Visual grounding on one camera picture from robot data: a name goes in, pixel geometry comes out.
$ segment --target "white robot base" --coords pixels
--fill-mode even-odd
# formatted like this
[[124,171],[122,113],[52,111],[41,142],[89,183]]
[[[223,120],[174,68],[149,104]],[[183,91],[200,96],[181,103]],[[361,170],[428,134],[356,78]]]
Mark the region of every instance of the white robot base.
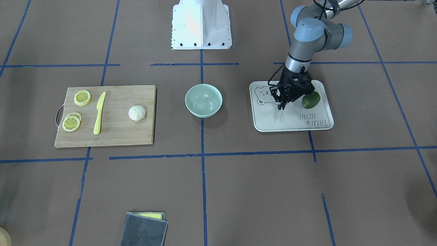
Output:
[[255,81],[249,86],[252,103],[253,125],[260,132],[327,130],[334,126],[331,108],[323,84],[311,83],[320,94],[320,102],[312,109],[302,106],[302,98],[288,103],[284,110],[277,109],[277,103],[270,94],[267,81]]
[[171,49],[229,49],[229,7],[221,0],[180,0],[173,6]]

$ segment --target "green fruit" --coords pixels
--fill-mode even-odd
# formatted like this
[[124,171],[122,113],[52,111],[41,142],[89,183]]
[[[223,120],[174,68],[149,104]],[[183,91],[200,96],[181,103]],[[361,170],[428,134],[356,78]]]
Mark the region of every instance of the green fruit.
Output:
[[320,102],[320,95],[313,91],[310,95],[305,95],[302,98],[302,106],[305,109],[312,109]]

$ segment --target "lemon slice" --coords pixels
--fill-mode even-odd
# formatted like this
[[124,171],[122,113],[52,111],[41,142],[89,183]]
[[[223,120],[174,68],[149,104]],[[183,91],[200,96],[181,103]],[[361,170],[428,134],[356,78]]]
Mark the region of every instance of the lemon slice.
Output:
[[78,112],[69,113],[67,116],[65,116],[65,118],[69,116],[76,116],[77,118],[79,118],[79,121],[82,122],[82,116]]
[[78,91],[74,95],[74,103],[78,106],[85,106],[91,101],[91,94],[89,91]]
[[77,130],[80,126],[80,120],[76,116],[67,116],[65,117],[64,122],[62,122],[62,128],[67,132],[72,132]]

